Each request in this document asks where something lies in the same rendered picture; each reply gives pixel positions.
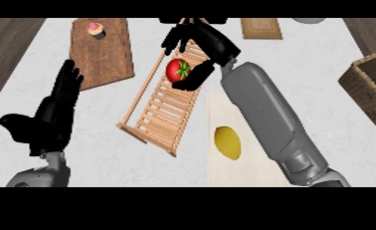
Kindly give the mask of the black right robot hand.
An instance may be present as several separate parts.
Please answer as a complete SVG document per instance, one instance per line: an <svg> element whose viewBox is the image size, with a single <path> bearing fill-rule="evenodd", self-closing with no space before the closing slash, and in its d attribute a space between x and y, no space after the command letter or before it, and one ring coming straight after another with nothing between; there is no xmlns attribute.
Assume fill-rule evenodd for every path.
<svg viewBox="0 0 376 230"><path fill-rule="evenodd" d="M202 20L195 18L193 22L177 24L165 37L162 48L168 55L177 45L181 45L180 52L186 51L187 42L193 40L208 56L208 59L193 67L187 77L173 84L173 88L181 91L195 91L214 71L214 64L221 67L236 59L240 49L235 46L227 37Z"/></svg>

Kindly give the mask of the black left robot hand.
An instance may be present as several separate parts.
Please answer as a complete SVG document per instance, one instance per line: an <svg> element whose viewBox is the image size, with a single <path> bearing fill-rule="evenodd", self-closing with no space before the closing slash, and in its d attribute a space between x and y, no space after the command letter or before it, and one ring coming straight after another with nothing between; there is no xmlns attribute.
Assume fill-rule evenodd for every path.
<svg viewBox="0 0 376 230"><path fill-rule="evenodd" d="M66 60L52 94L41 100L35 115L7 114L0 117L0 125L9 130L13 140L30 144L31 156L62 151L69 144L83 81L75 62Z"/></svg>

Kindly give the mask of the red tomato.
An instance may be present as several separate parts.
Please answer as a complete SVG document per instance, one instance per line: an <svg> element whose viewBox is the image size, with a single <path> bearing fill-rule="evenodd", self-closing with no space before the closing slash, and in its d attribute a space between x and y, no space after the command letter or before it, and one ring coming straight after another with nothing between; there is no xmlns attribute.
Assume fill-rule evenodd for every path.
<svg viewBox="0 0 376 230"><path fill-rule="evenodd" d="M183 59L173 59L167 65L165 74L168 80L174 83L183 81L190 73L189 62Z"/></svg>

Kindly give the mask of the pale wooden tiered shelf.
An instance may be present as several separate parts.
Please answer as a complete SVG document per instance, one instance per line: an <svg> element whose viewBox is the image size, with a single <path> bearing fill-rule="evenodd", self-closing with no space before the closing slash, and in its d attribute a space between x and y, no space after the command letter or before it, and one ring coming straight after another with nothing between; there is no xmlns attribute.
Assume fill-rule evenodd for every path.
<svg viewBox="0 0 376 230"><path fill-rule="evenodd" d="M150 142L162 148L171 156L176 156L199 90L193 92L176 90L167 75L162 75L137 124L136 126L127 125L164 59L165 54L161 54L124 120L117 124L117 127L140 142Z"/></svg>

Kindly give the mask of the cream placemat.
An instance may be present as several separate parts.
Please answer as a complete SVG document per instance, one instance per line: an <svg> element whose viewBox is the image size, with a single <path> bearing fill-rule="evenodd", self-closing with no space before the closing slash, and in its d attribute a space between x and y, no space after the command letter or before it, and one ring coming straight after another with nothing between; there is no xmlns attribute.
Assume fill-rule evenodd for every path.
<svg viewBox="0 0 376 230"><path fill-rule="evenodd" d="M209 186L289 186L273 160L268 159L236 105L226 93L207 94L207 184ZM240 141L237 160L227 158L214 144L214 131L229 126Z"/></svg>

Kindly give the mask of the small tan cutting board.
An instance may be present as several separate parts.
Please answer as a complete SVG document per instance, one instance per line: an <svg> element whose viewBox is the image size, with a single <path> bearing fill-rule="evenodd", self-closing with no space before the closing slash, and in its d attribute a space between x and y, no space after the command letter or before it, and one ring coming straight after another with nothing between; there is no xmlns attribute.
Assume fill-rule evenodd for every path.
<svg viewBox="0 0 376 230"><path fill-rule="evenodd" d="M245 39L282 39L276 18L242 18L240 27Z"/></svg>

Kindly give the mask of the brown wooden cutting board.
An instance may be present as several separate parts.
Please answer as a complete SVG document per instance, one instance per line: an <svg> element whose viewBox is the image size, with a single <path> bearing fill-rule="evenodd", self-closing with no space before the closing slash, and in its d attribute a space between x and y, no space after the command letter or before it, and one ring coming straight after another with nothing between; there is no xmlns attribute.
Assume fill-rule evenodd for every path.
<svg viewBox="0 0 376 230"><path fill-rule="evenodd" d="M89 33L92 23L103 25L102 39ZM125 18L80 18L72 22L69 58L84 76L83 91L136 75Z"/></svg>

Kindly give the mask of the grey round bowl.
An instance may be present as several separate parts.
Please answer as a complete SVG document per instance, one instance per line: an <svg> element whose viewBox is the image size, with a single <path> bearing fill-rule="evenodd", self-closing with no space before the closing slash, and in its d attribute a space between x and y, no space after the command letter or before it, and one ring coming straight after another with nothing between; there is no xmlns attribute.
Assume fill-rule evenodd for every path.
<svg viewBox="0 0 376 230"><path fill-rule="evenodd" d="M324 18L292 18L296 22L302 24L319 24L324 21Z"/></svg>

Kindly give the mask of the pink frosted cupcake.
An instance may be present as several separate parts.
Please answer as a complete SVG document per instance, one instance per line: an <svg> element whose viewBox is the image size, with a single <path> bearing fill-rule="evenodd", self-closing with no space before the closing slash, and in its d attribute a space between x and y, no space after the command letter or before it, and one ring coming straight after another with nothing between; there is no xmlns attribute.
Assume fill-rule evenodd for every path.
<svg viewBox="0 0 376 230"><path fill-rule="evenodd" d="M105 26L100 23L93 22L89 25L89 34L97 39L102 40L106 37Z"/></svg>

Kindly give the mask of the yellow lemon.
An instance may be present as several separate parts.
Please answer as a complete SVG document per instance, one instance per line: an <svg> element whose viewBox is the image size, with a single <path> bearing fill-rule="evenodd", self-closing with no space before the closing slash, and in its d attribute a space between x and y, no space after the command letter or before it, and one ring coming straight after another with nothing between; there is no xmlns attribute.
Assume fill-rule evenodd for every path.
<svg viewBox="0 0 376 230"><path fill-rule="evenodd" d="M214 144L220 153L237 160L240 157L240 140L235 130L229 126L220 126L214 131Z"/></svg>

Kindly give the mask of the brown wicker basket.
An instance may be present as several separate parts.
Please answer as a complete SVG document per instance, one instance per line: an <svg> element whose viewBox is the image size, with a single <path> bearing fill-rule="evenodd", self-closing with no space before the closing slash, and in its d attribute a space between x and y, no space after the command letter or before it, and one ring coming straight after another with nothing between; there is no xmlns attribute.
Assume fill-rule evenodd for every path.
<svg viewBox="0 0 376 230"><path fill-rule="evenodd" d="M376 124L376 53L351 64L338 83Z"/></svg>

